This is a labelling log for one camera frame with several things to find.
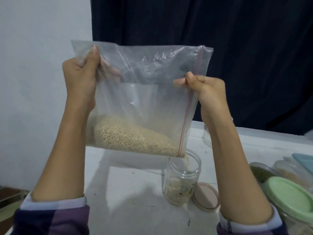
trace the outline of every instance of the hand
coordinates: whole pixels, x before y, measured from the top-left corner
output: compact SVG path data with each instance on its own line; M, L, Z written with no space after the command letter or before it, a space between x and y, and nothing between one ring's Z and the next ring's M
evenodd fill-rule
M218 120L231 120L223 80L214 77L194 76L192 72L188 72L185 78L175 80L174 84L186 84L198 92L201 103L201 118L207 126Z
M66 60L62 69L67 91L67 105L86 107L88 113L95 107L96 69L100 51L93 46L81 67L76 58Z

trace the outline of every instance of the purple sleeve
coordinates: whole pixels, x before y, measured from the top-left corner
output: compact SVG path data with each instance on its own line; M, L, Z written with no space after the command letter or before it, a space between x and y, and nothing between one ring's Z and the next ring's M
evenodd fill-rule
M73 209L16 210L11 235L89 235L89 206Z
M220 224L218 224L217 234L218 235L227 235L227 234L232 234L232 235L289 235L285 224L283 224L282 226L276 229L273 229L270 231L259 232L259 233L228 233L221 228Z

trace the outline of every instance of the person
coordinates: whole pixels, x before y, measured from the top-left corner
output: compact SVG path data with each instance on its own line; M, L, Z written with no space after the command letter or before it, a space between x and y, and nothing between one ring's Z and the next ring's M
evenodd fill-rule
M89 234L85 142L87 119L95 106L99 63L97 46L87 55L84 67L76 58L63 63L67 99L60 128L37 185L15 212L12 235ZM217 233L288 234L250 170L231 120L224 82L188 72L175 83L198 92L201 117L211 135L221 204Z

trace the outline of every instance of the container of green beans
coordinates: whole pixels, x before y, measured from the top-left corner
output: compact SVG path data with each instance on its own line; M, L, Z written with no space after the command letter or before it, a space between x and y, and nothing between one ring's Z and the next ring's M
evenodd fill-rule
M264 163L251 162L249 164L249 166L250 166L250 169L251 169L254 177L256 178L256 180L260 186L262 186L263 183L266 182L272 176L280 176L281 177L281 174L278 171L276 171L272 167L267 166Z

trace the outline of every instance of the brown lid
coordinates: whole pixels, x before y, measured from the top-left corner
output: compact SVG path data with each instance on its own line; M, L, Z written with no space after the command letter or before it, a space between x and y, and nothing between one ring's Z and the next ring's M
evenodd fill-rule
M197 183L191 199L199 209L205 212L213 212L219 207L218 192L204 182Z

